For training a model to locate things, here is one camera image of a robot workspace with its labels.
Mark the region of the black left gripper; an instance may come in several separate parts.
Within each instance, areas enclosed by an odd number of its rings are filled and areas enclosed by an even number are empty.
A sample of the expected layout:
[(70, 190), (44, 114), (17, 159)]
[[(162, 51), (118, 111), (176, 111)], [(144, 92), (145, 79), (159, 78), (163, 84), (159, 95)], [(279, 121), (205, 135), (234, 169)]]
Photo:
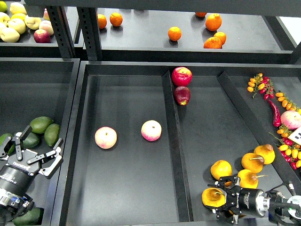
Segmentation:
[[(0, 159), (8, 160), (0, 170), (0, 187), (15, 195), (25, 195), (38, 173), (46, 178), (52, 178), (63, 163), (62, 138), (58, 139), (50, 152), (38, 155), (29, 149), (23, 151), (23, 141), (31, 131), (32, 128), (28, 125), (20, 135), (7, 136), (0, 145)], [(15, 145), (16, 154), (9, 157), (8, 151), (12, 145)], [(50, 166), (41, 167), (49, 161), (52, 161)]]

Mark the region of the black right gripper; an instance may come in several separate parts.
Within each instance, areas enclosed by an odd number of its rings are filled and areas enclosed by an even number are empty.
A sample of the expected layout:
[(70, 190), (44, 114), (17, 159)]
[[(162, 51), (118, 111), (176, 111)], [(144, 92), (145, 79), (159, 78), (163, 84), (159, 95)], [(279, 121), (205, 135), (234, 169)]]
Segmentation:
[[(214, 184), (207, 186), (227, 192), (225, 203), (229, 208), (226, 205), (220, 207), (206, 206), (207, 209), (216, 214), (218, 220), (234, 226), (238, 224), (240, 218), (246, 215), (260, 218), (265, 216), (265, 210), (261, 209), (264, 191), (240, 187), (240, 177), (237, 174), (220, 177)], [(230, 215), (228, 210), (231, 210), (235, 215)]]

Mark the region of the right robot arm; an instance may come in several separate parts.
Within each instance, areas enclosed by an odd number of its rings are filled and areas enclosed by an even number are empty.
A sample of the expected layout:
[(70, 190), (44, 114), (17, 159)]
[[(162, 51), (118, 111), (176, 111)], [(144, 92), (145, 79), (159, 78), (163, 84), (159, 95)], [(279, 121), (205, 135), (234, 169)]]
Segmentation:
[(221, 177), (202, 193), (203, 205), (216, 218), (236, 226), (243, 216), (262, 218), (278, 226), (299, 226), (301, 224), (301, 197), (295, 193), (291, 182), (283, 183), (292, 193), (290, 198), (275, 188), (264, 192), (258, 188), (244, 188), (238, 175)]

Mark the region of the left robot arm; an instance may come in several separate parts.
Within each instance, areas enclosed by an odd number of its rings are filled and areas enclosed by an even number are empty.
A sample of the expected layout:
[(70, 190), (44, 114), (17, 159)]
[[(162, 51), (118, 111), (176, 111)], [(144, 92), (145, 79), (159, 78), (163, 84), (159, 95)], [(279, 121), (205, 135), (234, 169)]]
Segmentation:
[(0, 159), (7, 162), (0, 169), (0, 224), (2, 226), (33, 208), (33, 199), (26, 192), (35, 177), (41, 174), (50, 179), (63, 163), (61, 138), (47, 153), (38, 154), (25, 149), (23, 141), (31, 131), (32, 128), (28, 125), (23, 132), (18, 132), (13, 137), (7, 136), (0, 145)]

